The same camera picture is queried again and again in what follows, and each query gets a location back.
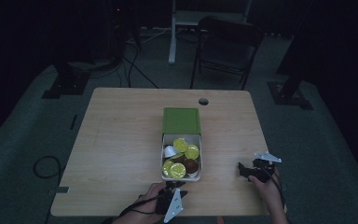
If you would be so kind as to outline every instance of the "open box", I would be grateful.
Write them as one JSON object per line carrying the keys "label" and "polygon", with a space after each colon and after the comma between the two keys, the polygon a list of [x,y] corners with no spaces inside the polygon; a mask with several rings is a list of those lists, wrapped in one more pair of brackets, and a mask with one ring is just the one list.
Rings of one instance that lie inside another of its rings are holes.
{"label": "open box", "polygon": [[[162,172],[163,164],[170,158],[165,158],[164,148],[173,146],[173,141],[183,138],[188,145],[195,145],[200,155],[196,158],[199,169],[195,175],[186,174],[183,178],[176,179],[166,176]],[[200,135],[200,114],[197,108],[164,108],[164,120],[162,129],[161,149],[161,177],[167,181],[198,181],[202,171],[202,145]]]}

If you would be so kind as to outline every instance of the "green box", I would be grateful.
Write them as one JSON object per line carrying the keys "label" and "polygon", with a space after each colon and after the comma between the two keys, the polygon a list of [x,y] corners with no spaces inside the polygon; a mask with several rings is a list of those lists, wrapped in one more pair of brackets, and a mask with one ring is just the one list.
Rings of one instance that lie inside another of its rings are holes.
{"label": "green box", "polygon": [[197,108],[164,108],[163,133],[201,134]]}

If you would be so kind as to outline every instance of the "table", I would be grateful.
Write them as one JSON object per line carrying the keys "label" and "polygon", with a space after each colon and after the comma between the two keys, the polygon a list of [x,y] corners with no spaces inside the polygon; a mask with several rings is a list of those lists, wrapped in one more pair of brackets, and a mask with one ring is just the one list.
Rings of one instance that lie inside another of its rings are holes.
{"label": "table", "polygon": [[[199,99],[209,101],[200,105]],[[247,91],[98,88],[92,94],[51,213],[57,217],[117,216],[161,182],[164,107],[200,112],[203,170],[187,182],[179,216],[265,215],[254,186],[239,176],[267,144]]]}
{"label": "table", "polygon": [[199,21],[205,16],[216,16],[219,18],[225,18],[233,21],[247,21],[251,4],[252,0],[246,1],[246,6],[243,13],[203,12],[176,10],[176,0],[172,0],[172,32],[168,63],[174,64],[176,61],[176,25],[197,26]]}

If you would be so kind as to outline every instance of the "silver triangular bracket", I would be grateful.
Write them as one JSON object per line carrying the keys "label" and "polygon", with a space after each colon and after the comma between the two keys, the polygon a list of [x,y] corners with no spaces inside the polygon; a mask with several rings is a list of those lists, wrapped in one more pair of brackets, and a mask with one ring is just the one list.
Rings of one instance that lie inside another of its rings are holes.
{"label": "silver triangular bracket", "polygon": [[263,161],[282,162],[281,159],[272,156],[271,154],[269,154],[268,151],[266,151],[265,153],[255,153],[255,156],[256,156],[258,159],[261,159],[261,160],[263,160]]}
{"label": "silver triangular bracket", "polygon": [[168,212],[165,215],[164,223],[169,222],[171,219],[176,217],[182,211],[183,211],[183,206],[182,206],[182,197],[180,196],[180,189],[176,189],[175,193],[173,194],[170,207],[168,208]]}

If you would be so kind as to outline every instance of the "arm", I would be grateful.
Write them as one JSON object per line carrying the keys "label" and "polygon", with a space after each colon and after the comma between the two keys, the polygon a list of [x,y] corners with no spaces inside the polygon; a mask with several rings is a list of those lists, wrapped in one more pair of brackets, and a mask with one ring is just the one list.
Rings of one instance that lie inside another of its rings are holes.
{"label": "arm", "polygon": [[[279,172],[275,167],[275,175],[273,176],[274,180],[279,183]],[[271,223],[273,224],[287,224],[289,223],[284,213],[284,207],[282,205],[282,198],[280,191],[277,189],[272,180],[263,183],[259,181],[255,176],[250,175],[249,179],[257,188],[257,191],[266,204]]]}
{"label": "arm", "polygon": [[[158,192],[165,188],[165,183],[152,184],[149,191],[138,198],[135,203],[158,196]],[[153,224],[162,219],[162,215],[156,214],[157,200],[145,203],[134,208],[136,211],[130,211],[124,216],[116,219],[112,224]]]}

